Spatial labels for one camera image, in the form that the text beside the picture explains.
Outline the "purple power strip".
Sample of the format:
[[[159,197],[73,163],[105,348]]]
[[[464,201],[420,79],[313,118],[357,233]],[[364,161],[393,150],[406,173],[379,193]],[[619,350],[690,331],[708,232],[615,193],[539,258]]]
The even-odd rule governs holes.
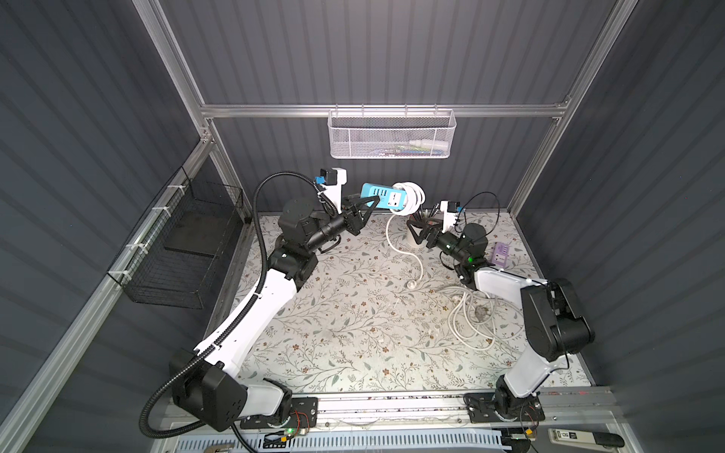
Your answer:
[[[490,262],[494,266],[505,269],[510,257],[510,246],[507,243],[497,242],[493,246]]]

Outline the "teal power strip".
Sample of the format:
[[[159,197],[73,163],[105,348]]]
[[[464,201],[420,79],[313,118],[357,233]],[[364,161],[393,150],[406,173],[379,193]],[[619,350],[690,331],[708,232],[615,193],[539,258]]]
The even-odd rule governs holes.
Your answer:
[[[377,196],[379,201],[377,209],[403,211],[407,201],[407,194],[404,189],[377,185],[372,183],[364,183],[361,190],[362,198]]]

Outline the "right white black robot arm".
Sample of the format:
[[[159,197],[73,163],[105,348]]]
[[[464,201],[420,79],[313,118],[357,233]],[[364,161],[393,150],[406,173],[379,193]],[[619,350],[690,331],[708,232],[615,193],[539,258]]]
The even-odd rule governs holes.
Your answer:
[[[469,292],[501,298],[522,311],[527,346],[498,378],[487,404],[500,419],[519,421],[526,408],[539,402],[544,381],[568,368],[568,357],[595,340],[579,296],[566,279],[527,279],[496,268],[485,257],[488,240],[481,225],[468,224],[460,235],[445,231],[441,220],[410,219],[406,225],[416,243],[455,261],[454,270]]]

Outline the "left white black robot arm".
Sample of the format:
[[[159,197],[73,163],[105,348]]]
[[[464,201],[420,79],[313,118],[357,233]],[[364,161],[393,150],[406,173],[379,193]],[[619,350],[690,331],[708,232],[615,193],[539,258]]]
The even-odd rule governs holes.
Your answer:
[[[343,232],[357,235],[366,226],[377,196],[347,197],[339,213],[325,217],[308,199],[289,201],[279,217],[281,235],[272,253],[262,253],[255,289],[201,344],[201,359],[189,351],[173,358],[170,369],[183,376],[171,386],[175,404],[203,424],[225,431],[240,418],[285,420],[292,392],[272,379],[241,383],[238,375],[253,345],[275,315],[298,294],[318,264],[317,250]]]

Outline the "white pen cup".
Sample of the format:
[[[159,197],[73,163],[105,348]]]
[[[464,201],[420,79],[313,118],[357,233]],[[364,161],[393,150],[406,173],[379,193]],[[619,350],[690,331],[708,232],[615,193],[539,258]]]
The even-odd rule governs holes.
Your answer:
[[[423,236],[423,228],[415,221],[409,221],[407,223],[408,230],[410,232],[412,241],[416,243],[417,245],[420,245],[423,242],[424,236]]]

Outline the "bundle of pens and pencils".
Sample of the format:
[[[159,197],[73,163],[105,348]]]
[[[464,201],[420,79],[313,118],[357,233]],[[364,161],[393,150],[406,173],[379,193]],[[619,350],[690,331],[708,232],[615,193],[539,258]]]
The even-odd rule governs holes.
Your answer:
[[[420,206],[413,214],[410,215],[410,219],[415,222],[424,222],[429,219],[435,218],[440,213],[440,204],[435,203],[430,208],[424,208]]]

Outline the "markers in white basket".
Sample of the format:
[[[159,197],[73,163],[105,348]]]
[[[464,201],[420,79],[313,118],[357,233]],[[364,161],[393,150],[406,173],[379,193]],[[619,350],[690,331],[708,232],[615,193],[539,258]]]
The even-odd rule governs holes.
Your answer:
[[[449,147],[450,142],[447,141],[413,140],[376,149],[372,155],[383,158],[445,158],[449,154]]]

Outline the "floral table mat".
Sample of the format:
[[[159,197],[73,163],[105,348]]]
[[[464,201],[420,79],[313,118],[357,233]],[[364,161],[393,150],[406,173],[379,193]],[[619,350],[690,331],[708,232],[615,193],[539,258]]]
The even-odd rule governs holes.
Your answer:
[[[302,393],[479,390],[526,347],[513,303],[465,296],[453,262],[410,247],[401,217],[375,213],[323,254],[238,375]]]

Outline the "white label device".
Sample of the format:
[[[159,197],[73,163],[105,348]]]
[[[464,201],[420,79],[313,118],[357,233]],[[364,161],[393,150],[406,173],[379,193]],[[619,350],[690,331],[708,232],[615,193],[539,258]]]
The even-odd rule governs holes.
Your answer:
[[[615,433],[549,428],[549,441],[555,445],[576,447],[598,452],[619,452],[626,447],[624,439]]]

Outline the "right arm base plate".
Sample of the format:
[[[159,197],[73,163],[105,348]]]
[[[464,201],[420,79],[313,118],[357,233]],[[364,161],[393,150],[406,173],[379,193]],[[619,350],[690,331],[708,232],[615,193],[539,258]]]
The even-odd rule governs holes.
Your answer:
[[[537,396],[510,398],[504,394],[484,392],[464,394],[464,405],[471,423],[532,422],[546,419]]]

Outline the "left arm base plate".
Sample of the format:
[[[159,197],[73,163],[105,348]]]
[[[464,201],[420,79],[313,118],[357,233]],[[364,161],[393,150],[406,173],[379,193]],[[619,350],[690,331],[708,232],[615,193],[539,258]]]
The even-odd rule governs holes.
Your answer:
[[[319,410],[318,398],[293,396],[286,401],[280,413],[273,415],[253,415],[238,419],[242,430],[266,430],[274,428],[315,428]]]

